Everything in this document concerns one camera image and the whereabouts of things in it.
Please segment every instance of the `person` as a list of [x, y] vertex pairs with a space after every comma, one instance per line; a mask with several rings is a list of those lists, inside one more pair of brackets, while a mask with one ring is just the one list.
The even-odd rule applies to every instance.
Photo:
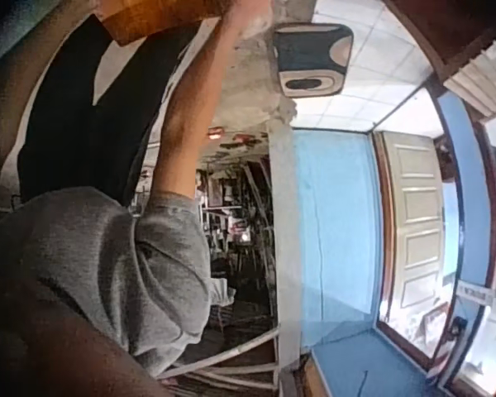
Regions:
[[195, 170], [230, 55], [270, 0], [232, 0], [179, 81], [138, 220], [125, 205], [197, 27], [149, 37], [93, 105], [111, 41], [94, 8], [62, 0], [0, 59], [0, 172], [51, 62], [18, 158], [24, 205], [0, 222], [1, 395], [166, 395], [155, 376], [198, 342], [209, 313]]

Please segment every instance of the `white door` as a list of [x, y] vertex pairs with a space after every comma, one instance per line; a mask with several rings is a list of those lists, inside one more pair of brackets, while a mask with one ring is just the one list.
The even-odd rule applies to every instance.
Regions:
[[442, 286], [441, 172], [433, 140], [384, 132], [394, 205], [395, 258], [389, 320], [431, 309]]

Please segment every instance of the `wooden board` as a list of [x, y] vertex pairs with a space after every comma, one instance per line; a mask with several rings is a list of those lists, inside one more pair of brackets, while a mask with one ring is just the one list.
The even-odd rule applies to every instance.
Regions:
[[307, 397], [328, 397], [322, 375], [312, 358], [309, 358], [305, 364], [304, 376], [304, 391]]
[[225, 0], [100, 0], [96, 15], [119, 45], [222, 15]]

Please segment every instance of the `gray sweatshirt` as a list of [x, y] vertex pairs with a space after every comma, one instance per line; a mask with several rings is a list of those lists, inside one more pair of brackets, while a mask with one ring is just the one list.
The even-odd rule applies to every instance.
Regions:
[[209, 315], [207, 243], [195, 202], [177, 194], [139, 219], [93, 188], [34, 198], [0, 222], [0, 286], [12, 276], [50, 291], [152, 376], [200, 340]]

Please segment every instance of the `door frame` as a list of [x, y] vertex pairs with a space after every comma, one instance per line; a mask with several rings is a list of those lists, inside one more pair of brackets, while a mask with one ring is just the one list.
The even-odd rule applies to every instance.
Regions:
[[[391, 184], [391, 168], [389, 166], [388, 153], [381, 132], [373, 132], [373, 146], [376, 154], [379, 170], [380, 195], [382, 198], [383, 232], [384, 232], [384, 269], [380, 288], [380, 307], [386, 308], [383, 317], [389, 316], [391, 303], [393, 302], [393, 280], [395, 273], [395, 216], [393, 186]], [[402, 349], [421, 368], [429, 370], [432, 368], [433, 360], [421, 352], [412, 343], [406, 340], [397, 331], [382, 321], [380, 313], [377, 313], [376, 327], [383, 332], [392, 342]]]
[[[449, 146], [449, 149], [452, 153], [454, 152], [454, 146], [451, 139], [450, 131], [446, 120], [442, 114], [441, 107], [438, 103], [438, 98], [446, 92], [446, 88], [442, 86], [439, 82], [437, 74], [432, 74], [421, 86], [419, 86], [413, 93], [411, 93], [406, 100], [400, 103], [386, 118], [391, 116], [394, 112], [396, 112], [400, 107], [402, 107], [419, 89], [424, 88], [430, 94], [432, 102], [434, 104], [434, 108], [436, 109], [437, 115], [441, 120], [441, 125], [446, 137], [446, 143]], [[393, 206], [393, 190], [391, 185], [391, 170], [389, 167], [389, 161], [387, 157], [387, 151], [384, 144], [384, 138], [382, 137], [381, 132], [371, 132], [373, 137], [373, 145], [374, 152], [376, 154], [377, 166], [379, 169], [379, 184], [380, 184], [380, 193], [382, 196], [382, 210], [383, 210], [383, 219], [384, 219], [384, 270], [381, 284], [381, 295], [380, 295], [380, 307], [386, 307], [387, 312], [389, 314], [389, 310], [391, 307], [391, 303], [393, 300], [393, 279], [395, 272], [395, 244], [396, 244], [396, 236], [395, 236], [395, 225], [394, 225], [394, 206]], [[455, 168], [455, 187], [458, 196], [458, 205], [459, 205], [459, 225], [460, 232], [465, 229], [465, 211], [463, 208], [463, 198], [461, 196], [461, 185], [459, 178], [459, 165], [457, 163], [457, 159], [455, 155], [453, 155], [453, 163]], [[440, 341], [446, 337], [448, 333], [447, 324], [450, 324], [452, 318], [454, 316], [454, 303], [455, 303], [455, 291], [457, 289], [458, 280], [460, 278], [461, 272], [461, 263], [463, 260], [463, 251], [464, 251], [464, 241], [460, 238], [459, 241], [459, 255], [457, 258], [457, 269], [455, 273], [455, 281], [454, 281], [454, 293], [452, 296], [451, 304], [446, 314], [445, 327], [441, 333]], [[392, 329], [387, 323], [383, 322], [377, 313], [376, 319], [376, 327], [383, 332], [386, 337], [391, 339], [404, 353], [406, 353], [415, 363], [417, 363], [423, 370], [429, 371], [436, 365], [439, 365], [442, 361], [443, 357], [438, 357], [439, 349], [441, 344], [438, 343], [436, 350], [432, 357], [428, 357], [424, 352], [421, 352], [418, 348], [416, 348], [412, 343], [406, 340], [402, 335]]]

